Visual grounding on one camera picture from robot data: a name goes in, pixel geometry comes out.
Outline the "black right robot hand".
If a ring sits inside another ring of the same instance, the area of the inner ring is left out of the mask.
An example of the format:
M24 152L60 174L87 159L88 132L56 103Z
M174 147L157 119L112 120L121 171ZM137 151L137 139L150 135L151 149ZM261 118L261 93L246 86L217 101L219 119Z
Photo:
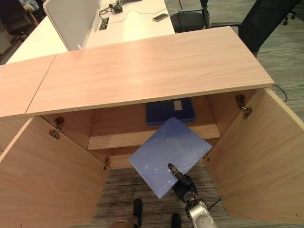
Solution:
M177 182L172 187L176 196L184 203L196 200L198 191L190 176L182 174L172 163L168 164L168 168L177 178Z

